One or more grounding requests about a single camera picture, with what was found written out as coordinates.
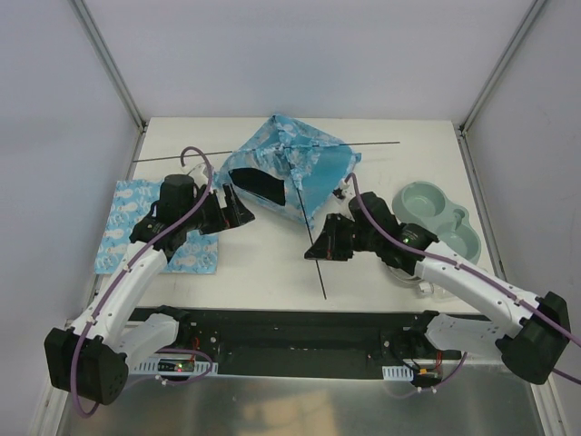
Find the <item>blue patterned pet tent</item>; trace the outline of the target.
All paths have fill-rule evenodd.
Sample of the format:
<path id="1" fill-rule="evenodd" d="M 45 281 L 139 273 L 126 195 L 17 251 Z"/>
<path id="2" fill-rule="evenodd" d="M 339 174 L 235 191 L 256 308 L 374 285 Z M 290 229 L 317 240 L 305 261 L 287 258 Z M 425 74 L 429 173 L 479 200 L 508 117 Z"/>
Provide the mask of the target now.
<path id="1" fill-rule="evenodd" d="M 226 158 L 215 182 L 232 183 L 241 198 L 313 228 L 317 212 L 360 160 L 338 137 L 274 114 Z"/>

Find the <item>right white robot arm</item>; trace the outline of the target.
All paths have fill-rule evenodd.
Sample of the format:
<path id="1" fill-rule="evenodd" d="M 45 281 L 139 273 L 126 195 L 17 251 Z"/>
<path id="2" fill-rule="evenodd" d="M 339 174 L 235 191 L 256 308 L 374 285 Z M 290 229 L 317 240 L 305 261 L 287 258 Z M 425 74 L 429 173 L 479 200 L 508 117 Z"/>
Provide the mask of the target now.
<path id="1" fill-rule="evenodd" d="M 435 284 L 486 316 L 478 321 L 424 312 L 409 335 L 409 349 L 419 358 L 437 351 L 497 357 L 519 378 L 541 385 L 572 340 L 561 296 L 539 296 L 478 268 L 429 230 L 399 222 L 373 192 L 350 198 L 346 213 L 328 214 L 304 257 L 346 262 L 356 252 L 374 253 L 388 267 Z"/>

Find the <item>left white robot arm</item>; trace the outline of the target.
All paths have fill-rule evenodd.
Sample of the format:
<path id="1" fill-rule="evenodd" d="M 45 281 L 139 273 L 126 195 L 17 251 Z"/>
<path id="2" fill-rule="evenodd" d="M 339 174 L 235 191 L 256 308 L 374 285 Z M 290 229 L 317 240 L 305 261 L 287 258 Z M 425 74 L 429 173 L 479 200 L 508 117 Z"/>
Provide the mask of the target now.
<path id="1" fill-rule="evenodd" d="M 53 387 L 108 405 L 118 398 L 130 370 L 155 352 L 185 352 L 192 344 L 192 317 L 163 305 L 127 332 L 137 303 L 182 247 L 188 233 L 223 232 L 253 221 L 233 186 L 220 199 L 209 183 L 190 175 L 164 178 L 160 196 L 133 227 L 126 253 L 107 289 L 66 329 L 53 328 L 44 352 Z"/>

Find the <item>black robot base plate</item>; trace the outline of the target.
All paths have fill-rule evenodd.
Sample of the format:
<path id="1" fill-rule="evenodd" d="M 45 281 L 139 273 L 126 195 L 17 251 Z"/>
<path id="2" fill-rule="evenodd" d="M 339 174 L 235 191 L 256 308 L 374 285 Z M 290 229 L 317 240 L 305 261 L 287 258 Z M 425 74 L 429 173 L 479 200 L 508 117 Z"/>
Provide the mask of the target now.
<path id="1" fill-rule="evenodd" d="M 189 309 L 184 338 L 163 347 L 200 351 L 220 375 L 378 380 L 383 368 L 459 359 L 412 327 L 420 313 Z"/>

